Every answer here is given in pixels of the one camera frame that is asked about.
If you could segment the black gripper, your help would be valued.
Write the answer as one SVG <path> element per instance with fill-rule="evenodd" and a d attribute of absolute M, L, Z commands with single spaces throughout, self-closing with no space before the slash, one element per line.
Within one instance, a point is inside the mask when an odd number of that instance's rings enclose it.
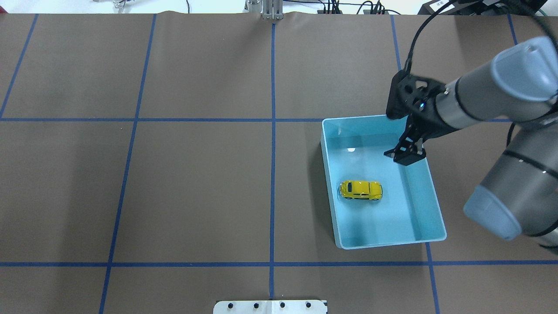
<path fill-rule="evenodd" d="M 392 78 L 385 114 L 389 119 L 406 118 L 406 130 L 392 149 L 383 153 L 403 166 L 425 159 L 424 141 L 458 131 L 440 116 L 436 97 L 444 86 L 438 80 L 399 70 Z"/>

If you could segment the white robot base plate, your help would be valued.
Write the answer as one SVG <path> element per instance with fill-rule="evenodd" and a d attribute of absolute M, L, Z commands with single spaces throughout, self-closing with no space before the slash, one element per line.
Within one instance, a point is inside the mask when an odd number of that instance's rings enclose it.
<path fill-rule="evenodd" d="M 214 314 L 328 314 L 326 300 L 223 300 Z"/>

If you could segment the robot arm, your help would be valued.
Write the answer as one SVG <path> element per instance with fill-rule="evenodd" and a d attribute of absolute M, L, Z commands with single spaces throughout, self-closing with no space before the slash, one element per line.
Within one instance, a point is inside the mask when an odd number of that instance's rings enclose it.
<path fill-rule="evenodd" d="M 390 83 L 385 113 L 406 124 L 385 156 L 411 165 L 425 159 L 426 141 L 505 117 L 505 150 L 463 211 L 501 239 L 526 236 L 557 254 L 556 41 L 530 38 L 447 84 L 414 75 L 410 67 L 408 59 Z"/>

